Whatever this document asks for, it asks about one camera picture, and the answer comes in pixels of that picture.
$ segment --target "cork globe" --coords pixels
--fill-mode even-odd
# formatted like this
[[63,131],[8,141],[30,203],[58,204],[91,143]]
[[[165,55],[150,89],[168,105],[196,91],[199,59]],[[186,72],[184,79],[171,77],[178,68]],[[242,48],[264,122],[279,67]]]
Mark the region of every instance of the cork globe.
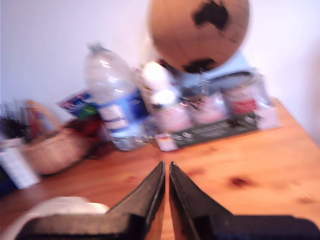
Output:
[[242,43],[248,23],[248,0],[153,0],[149,16],[158,53],[188,73],[226,62]]

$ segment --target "wooden table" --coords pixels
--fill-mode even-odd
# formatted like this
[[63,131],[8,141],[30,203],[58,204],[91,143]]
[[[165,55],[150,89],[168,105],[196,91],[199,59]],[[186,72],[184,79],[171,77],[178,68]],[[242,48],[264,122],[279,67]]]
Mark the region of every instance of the wooden table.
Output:
[[[132,152],[113,151],[103,159],[82,161],[17,190],[0,201],[1,230],[25,211],[57,196],[81,196],[111,207],[134,190],[159,161],[167,163],[167,170],[175,161],[203,191],[234,214],[294,215],[320,227],[320,150],[278,101],[276,105],[281,128],[173,152],[161,152],[151,144]],[[169,195],[165,197],[162,239],[172,240]]]

